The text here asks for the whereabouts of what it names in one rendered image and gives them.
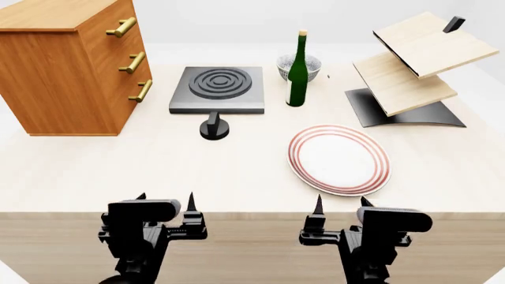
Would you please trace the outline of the white plate with red rings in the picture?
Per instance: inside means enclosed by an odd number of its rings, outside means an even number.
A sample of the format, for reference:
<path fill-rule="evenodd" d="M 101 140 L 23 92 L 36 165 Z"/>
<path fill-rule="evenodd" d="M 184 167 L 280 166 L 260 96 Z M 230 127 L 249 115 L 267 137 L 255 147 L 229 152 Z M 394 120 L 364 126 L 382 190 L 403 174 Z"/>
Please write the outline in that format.
<path fill-rule="evenodd" d="M 288 144 L 287 161 L 303 182 L 336 196 L 374 193 L 392 175 L 382 145 L 344 125 L 314 125 L 297 132 Z"/>

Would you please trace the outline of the two-tier wooden rack black base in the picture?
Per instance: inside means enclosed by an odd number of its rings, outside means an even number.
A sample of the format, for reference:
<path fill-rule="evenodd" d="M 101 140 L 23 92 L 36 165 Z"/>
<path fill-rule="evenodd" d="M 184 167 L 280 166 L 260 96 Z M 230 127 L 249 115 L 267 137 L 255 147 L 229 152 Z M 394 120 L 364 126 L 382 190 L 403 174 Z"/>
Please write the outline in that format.
<path fill-rule="evenodd" d="M 499 53 L 462 30 L 465 18 L 450 21 L 425 12 L 373 35 L 386 51 L 353 67 L 365 88 L 345 92 L 362 127 L 401 123 L 464 123 L 442 101 L 457 95 L 439 74 Z"/>

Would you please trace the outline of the green wine bottle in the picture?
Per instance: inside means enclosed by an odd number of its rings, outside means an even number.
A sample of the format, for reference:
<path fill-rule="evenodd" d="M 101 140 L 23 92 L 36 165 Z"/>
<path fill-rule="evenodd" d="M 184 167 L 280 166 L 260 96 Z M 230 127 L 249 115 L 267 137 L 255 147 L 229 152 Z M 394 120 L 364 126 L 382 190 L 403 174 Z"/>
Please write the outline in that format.
<path fill-rule="evenodd" d="M 297 53 L 288 73 L 289 91 L 286 103 L 291 107 L 300 107 L 305 103 L 308 84 L 308 70 L 305 65 L 305 44 L 307 30 L 300 30 L 298 35 Z"/>

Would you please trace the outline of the black stove knob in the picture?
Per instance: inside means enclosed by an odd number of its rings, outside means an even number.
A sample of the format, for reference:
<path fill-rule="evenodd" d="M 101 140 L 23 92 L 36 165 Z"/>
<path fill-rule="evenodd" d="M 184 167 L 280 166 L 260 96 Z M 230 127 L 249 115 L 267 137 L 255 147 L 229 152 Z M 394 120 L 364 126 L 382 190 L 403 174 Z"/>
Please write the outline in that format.
<path fill-rule="evenodd" d="M 220 140 L 230 132 L 228 122 L 222 120 L 217 111 L 212 111 L 208 120 L 200 125 L 200 135 L 206 140 Z"/>

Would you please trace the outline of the wooden drawer cabinet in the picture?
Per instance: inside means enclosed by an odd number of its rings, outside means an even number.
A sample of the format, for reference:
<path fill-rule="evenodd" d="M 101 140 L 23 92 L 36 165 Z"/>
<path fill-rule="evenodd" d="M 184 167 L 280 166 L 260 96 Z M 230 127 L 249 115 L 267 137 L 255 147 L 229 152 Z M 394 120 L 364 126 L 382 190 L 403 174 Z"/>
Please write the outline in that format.
<path fill-rule="evenodd" d="M 21 0 L 0 9 L 0 96 L 31 136 L 116 136 L 152 80 L 133 0 Z"/>

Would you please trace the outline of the white patterned bowl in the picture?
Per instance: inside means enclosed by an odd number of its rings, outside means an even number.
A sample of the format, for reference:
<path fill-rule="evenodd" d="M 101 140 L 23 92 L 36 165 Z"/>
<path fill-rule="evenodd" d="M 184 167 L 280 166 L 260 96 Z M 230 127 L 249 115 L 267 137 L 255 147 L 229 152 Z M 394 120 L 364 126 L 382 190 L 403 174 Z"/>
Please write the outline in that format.
<path fill-rule="evenodd" d="M 279 71 L 280 76 L 287 80 L 288 74 L 291 66 L 294 63 L 295 54 L 286 54 L 277 58 L 276 65 Z M 305 65 L 308 70 L 308 82 L 311 82 L 318 75 L 322 67 L 322 63 L 318 58 L 307 54 L 305 56 Z"/>

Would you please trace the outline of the grey electric stove plate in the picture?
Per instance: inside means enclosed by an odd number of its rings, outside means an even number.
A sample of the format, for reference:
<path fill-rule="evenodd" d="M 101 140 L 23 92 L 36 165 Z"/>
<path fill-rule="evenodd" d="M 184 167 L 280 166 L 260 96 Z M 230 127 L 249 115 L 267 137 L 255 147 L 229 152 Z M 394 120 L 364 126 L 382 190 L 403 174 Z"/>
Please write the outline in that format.
<path fill-rule="evenodd" d="M 194 67 L 184 69 L 172 99 L 172 114 L 263 114 L 263 68 Z"/>

